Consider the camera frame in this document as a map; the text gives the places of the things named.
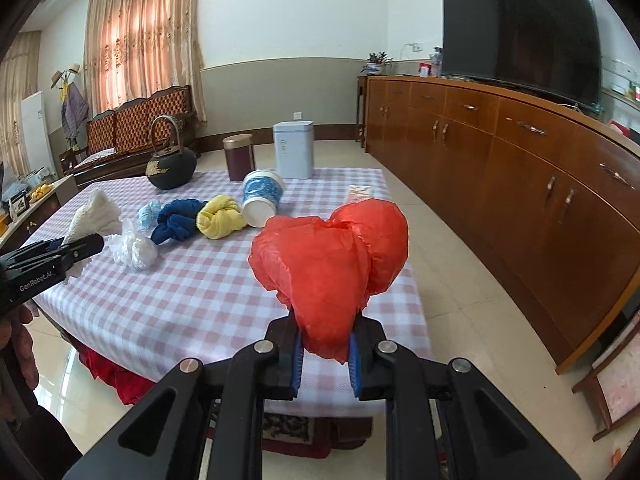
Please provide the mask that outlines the left human hand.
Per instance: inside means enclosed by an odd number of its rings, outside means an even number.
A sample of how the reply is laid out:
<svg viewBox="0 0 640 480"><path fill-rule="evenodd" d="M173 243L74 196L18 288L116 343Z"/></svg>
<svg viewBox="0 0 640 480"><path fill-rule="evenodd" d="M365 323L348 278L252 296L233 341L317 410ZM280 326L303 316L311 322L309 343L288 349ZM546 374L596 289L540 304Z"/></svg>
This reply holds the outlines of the left human hand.
<svg viewBox="0 0 640 480"><path fill-rule="evenodd" d="M1 418L6 422L22 422L38 408L34 390L39 372L27 329L33 318L21 304L1 319L1 357L10 380L1 385Z"/></svg>

